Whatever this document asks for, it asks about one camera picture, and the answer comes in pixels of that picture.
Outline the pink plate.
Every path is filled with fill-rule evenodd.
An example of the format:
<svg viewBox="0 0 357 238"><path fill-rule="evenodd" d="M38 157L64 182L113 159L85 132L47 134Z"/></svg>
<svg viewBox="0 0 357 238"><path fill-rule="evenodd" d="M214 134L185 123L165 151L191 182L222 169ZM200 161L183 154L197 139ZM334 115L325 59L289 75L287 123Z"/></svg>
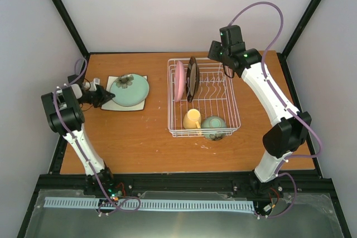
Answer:
<svg viewBox="0 0 357 238"><path fill-rule="evenodd" d="M181 100L185 89L185 69L181 61L177 61L175 66L174 86L174 101L178 102Z"/></svg>

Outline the teal floral round plate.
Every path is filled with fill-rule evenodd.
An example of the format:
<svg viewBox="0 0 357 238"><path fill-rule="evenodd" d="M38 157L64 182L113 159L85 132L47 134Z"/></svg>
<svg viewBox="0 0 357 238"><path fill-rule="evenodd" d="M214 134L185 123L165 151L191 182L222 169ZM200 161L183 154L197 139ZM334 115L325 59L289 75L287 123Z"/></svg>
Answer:
<svg viewBox="0 0 357 238"><path fill-rule="evenodd" d="M115 95L115 103L125 107L135 106L148 96L149 83L144 76L125 74L112 82L109 92Z"/></svg>

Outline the mint green bowl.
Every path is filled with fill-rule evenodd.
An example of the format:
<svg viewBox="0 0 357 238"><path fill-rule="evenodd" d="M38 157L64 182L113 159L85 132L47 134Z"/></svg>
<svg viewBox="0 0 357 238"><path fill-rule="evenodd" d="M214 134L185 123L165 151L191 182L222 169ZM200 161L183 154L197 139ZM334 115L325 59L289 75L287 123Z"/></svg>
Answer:
<svg viewBox="0 0 357 238"><path fill-rule="evenodd" d="M223 139L226 133L223 130L226 128L225 121L218 116L210 116L201 123L203 136L210 141L219 141Z"/></svg>

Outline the yellow mug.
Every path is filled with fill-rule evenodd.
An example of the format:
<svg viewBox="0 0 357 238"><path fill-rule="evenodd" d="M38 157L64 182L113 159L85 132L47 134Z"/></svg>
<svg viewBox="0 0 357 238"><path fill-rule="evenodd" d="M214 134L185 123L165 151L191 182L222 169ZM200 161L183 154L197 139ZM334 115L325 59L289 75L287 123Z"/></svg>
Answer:
<svg viewBox="0 0 357 238"><path fill-rule="evenodd" d="M183 126L185 129L200 129L201 113L197 109L190 109L184 116Z"/></svg>

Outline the dark round plate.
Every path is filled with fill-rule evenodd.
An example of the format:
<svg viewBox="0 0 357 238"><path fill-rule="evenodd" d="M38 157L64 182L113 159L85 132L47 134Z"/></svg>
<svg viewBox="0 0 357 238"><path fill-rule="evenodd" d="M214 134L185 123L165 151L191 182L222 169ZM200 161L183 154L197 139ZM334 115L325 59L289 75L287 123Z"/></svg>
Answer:
<svg viewBox="0 0 357 238"><path fill-rule="evenodd" d="M191 103L198 91L200 83L200 70L195 56L191 56L186 73L186 95L187 101Z"/></svg>

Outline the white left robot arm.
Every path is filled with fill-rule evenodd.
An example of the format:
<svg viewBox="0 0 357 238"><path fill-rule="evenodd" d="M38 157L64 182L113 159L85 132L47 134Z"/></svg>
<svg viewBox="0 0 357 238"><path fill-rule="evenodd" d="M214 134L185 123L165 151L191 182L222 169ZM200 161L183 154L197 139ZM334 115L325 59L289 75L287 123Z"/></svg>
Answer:
<svg viewBox="0 0 357 238"><path fill-rule="evenodd" d="M47 122L53 132L60 134L73 147L85 169L87 184L109 195L115 191L116 181L85 132L81 104L98 108L112 100L115 94L99 85L98 79L94 79L88 89L83 85L83 79L76 75L67 79L68 83L54 93L41 96Z"/></svg>

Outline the square grey black-edged plate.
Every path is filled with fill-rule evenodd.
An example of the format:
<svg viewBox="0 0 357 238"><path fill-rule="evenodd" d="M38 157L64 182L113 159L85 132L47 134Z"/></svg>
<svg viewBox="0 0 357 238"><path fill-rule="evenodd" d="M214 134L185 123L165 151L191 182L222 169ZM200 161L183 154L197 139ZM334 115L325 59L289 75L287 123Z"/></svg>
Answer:
<svg viewBox="0 0 357 238"><path fill-rule="evenodd" d="M110 90L110 87L116 78L117 76L108 76L107 85L105 87L106 91ZM113 100L110 100L109 102L103 104L101 106L101 109L107 111L140 111L144 109L144 105L145 105L145 100L134 106L121 106L115 103Z"/></svg>

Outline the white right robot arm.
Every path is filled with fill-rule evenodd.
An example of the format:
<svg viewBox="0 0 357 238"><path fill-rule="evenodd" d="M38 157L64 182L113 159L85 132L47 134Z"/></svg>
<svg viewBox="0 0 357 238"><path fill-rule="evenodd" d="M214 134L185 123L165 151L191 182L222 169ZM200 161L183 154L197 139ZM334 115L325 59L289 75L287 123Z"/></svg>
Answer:
<svg viewBox="0 0 357 238"><path fill-rule="evenodd" d="M246 49L239 26L221 28L220 41L213 41L208 58L221 62L238 75L264 107L271 129L263 136L263 157L250 175L250 187L263 193L278 176L281 165L305 142L311 116L300 112L283 94L254 48Z"/></svg>

